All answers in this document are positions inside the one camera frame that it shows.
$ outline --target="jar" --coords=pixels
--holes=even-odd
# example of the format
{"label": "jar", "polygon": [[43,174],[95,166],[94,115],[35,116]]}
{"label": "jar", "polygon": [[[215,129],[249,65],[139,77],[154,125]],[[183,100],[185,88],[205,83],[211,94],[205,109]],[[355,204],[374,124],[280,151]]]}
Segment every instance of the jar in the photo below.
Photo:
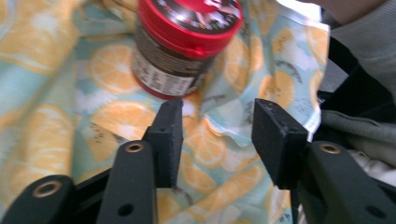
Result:
{"label": "jar", "polygon": [[132,65],[137,82],[163,99],[196,91],[241,24],[234,0],[140,0]]}

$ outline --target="orange slice pattern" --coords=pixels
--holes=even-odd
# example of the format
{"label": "orange slice pattern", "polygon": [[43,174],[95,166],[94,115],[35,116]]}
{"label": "orange slice pattern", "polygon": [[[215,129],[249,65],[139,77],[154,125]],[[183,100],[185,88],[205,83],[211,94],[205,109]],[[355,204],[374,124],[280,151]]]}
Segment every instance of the orange slice pattern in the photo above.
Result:
{"label": "orange slice pattern", "polygon": [[188,213],[198,221],[204,221],[210,213],[224,208],[254,189],[263,177],[262,165],[254,165],[245,172],[233,176],[202,201],[189,208]]}
{"label": "orange slice pattern", "polygon": [[132,47],[109,44],[93,53],[89,62],[93,81],[107,91],[129,94],[141,90],[132,75]]}
{"label": "orange slice pattern", "polygon": [[248,83],[248,46],[238,36],[234,36],[227,49],[219,56],[223,61],[223,75],[227,83],[237,93],[241,93]]}
{"label": "orange slice pattern", "polygon": [[57,107],[42,105],[33,113],[21,143],[3,167],[2,180],[6,181],[0,187],[6,202],[38,178],[69,175],[73,134],[72,120]]}
{"label": "orange slice pattern", "polygon": [[181,207],[175,199],[166,193],[157,193],[157,207],[159,223],[165,223],[170,218],[181,212]]}
{"label": "orange slice pattern", "polygon": [[0,24],[6,20],[7,17],[7,0],[0,0]]}
{"label": "orange slice pattern", "polygon": [[314,57],[321,64],[326,64],[328,54],[328,32],[314,26],[305,27],[306,41]]}
{"label": "orange slice pattern", "polygon": [[119,145],[112,132],[96,124],[84,130],[83,134],[93,157],[98,162],[110,158]]}
{"label": "orange slice pattern", "polygon": [[250,37],[250,67],[249,73],[257,72],[264,63],[262,40],[259,35]]}
{"label": "orange slice pattern", "polygon": [[214,169],[224,161],[227,155],[227,146],[225,138],[215,135],[209,129],[208,121],[199,118],[201,99],[199,92],[185,99],[184,110],[188,115],[183,118],[184,143],[191,149],[197,162],[207,168]]}
{"label": "orange slice pattern", "polygon": [[283,28],[273,40],[273,53],[278,54],[285,48],[285,43],[293,39],[289,28]]}
{"label": "orange slice pattern", "polygon": [[260,86],[259,98],[275,102],[282,108],[287,108],[294,98],[293,78],[282,71],[276,71],[275,77],[266,76]]}
{"label": "orange slice pattern", "polygon": [[113,101],[94,113],[91,121],[128,140],[140,140],[154,121],[155,112],[132,101]]}
{"label": "orange slice pattern", "polygon": [[52,75],[78,40],[78,30],[72,22],[78,2],[19,2],[15,23],[0,40],[0,59],[38,74]]}
{"label": "orange slice pattern", "polygon": [[290,208],[290,192],[280,190],[274,185],[270,186],[267,198],[264,202],[265,210],[268,211],[268,223],[275,223]]}
{"label": "orange slice pattern", "polygon": [[0,131],[3,130],[5,127],[17,122],[21,117],[21,114],[22,114],[22,110],[19,109],[8,112],[3,116],[0,116]]}
{"label": "orange slice pattern", "polygon": [[259,24],[262,35],[268,35],[278,16],[278,4],[272,1],[249,1],[250,18]]}
{"label": "orange slice pattern", "polygon": [[207,194],[217,187],[212,177],[195,165],[190,154],[185,151],[181,153],[180,172],[186,183],[198,192]]}

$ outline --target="jar label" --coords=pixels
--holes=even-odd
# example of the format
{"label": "jar label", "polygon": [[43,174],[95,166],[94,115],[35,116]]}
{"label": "jar label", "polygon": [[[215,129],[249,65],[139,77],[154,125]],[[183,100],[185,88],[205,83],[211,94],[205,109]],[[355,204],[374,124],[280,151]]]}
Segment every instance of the jar label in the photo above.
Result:
{"label": "jar label", "polygon": [[206,13],[193,11],[183,7],[176,0],[152,0],[152,3],[173,23],[199,34],[226,33],[232,30],[241,18],[241,12],[234,0],[191,1],[202,1],[202,4],[215,10]]}
{"label": "jar label", "polygon": [[148,88],[164,95],[183,96],[198,89],[214,56],[193,59],[155,40],[137,21],[132,68]]}
{"label": "jar label", "polygon": [[139,50],[134,51],[134,73],[139,80],[150,89],[171,96],[184,95],[193,77],[176,77],[154,67],[147,61]]}

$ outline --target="cloth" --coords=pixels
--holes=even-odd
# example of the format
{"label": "cloth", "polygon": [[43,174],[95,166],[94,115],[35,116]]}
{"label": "cloth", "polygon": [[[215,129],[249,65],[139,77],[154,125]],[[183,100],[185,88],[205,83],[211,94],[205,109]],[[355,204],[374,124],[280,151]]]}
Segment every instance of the cloth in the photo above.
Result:
{"label": "cloth", "polygon": [[[329,15],[324,21],[334,28],[332,36],[351,50],[366,72],[391,92],[396,103],[395,12],[396,2],[389,0],[365,17],[344,26]],[[380,123],[323,111],[322,125],[343,132],[354,149],[371,159],[396,168],[394,122]]]}
{"label": "cloth", "polygon": [[382,161],[372,160],[360,151],[349,150],[349,154],[367,175],[389,185],[396,186],[396,169],[393,166],[389,166]]}
{"label": "cloth", "polygon": [[[255,97],[318,127],[328,26],[277,2],[243,1],[245,24],[184,100],[179,190],[157,189],[160,223],[291,223],[250,141]],[[0,1],[0,214],[30,183],[109,168],[163,100],[136,83],[136,0]]]}

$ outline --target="red jar lid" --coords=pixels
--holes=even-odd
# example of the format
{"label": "red jar lid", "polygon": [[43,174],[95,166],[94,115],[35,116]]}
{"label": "red jar lid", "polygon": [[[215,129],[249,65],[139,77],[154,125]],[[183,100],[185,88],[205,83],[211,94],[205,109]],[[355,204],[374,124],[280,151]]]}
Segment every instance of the red jar lid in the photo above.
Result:
{"label": "red jar lid", "polygon": [[234,0],[140,0],[138,11],[155,39],[191,58],[220,53],[242,24]]}

